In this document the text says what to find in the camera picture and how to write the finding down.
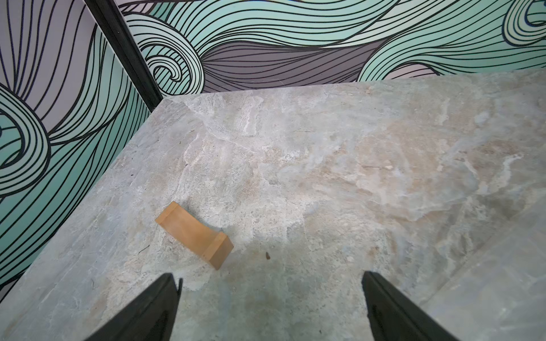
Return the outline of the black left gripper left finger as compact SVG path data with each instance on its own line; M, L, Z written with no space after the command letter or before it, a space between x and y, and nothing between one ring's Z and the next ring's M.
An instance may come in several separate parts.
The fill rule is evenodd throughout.
M170 340L183 279L162 274L89 340Z

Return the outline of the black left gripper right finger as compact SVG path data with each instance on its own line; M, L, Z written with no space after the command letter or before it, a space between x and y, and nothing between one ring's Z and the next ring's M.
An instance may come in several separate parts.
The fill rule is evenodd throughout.
M375 340L457 341L377 272L365 271L361 284Z

